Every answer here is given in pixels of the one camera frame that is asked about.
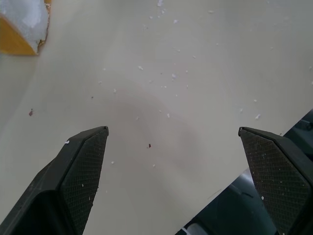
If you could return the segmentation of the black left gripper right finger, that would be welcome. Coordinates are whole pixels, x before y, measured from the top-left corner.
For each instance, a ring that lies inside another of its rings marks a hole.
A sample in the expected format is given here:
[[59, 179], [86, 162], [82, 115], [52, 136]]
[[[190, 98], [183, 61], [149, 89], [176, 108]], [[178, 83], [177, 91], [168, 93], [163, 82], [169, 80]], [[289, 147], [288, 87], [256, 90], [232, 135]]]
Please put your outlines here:
[[240, 127], [255, 188], [279, 235], [313, 235], [313, 162], [288, 138]]

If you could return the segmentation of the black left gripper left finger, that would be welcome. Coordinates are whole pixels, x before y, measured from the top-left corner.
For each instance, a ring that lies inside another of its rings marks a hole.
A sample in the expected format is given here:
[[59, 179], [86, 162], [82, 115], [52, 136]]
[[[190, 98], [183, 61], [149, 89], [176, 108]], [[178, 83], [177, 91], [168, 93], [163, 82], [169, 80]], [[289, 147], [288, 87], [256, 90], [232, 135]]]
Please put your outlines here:
[[108, 127], [100, 126], [69, 138], [0, 224], [0, 235], [82, 235], [108, 136]]

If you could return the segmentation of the white foam box with yellow tape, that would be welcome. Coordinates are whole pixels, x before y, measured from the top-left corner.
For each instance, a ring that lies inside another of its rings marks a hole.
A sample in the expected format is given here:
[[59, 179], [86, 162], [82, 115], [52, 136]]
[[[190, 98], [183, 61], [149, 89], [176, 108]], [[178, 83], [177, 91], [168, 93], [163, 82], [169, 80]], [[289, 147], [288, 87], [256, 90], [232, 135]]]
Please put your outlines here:
[[0, 53], [36, 56], [45, 43], [52, 0], [0, 0]]

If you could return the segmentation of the dark robot body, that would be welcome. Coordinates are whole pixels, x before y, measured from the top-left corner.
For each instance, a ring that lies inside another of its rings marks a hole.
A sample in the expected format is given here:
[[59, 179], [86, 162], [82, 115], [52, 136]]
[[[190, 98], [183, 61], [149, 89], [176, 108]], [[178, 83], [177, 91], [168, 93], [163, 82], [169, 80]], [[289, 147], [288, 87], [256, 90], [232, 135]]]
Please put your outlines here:
[[[285, 134], [313, 162], [313, 109]], [[279, 235], [248, 167], [176, 235]]]

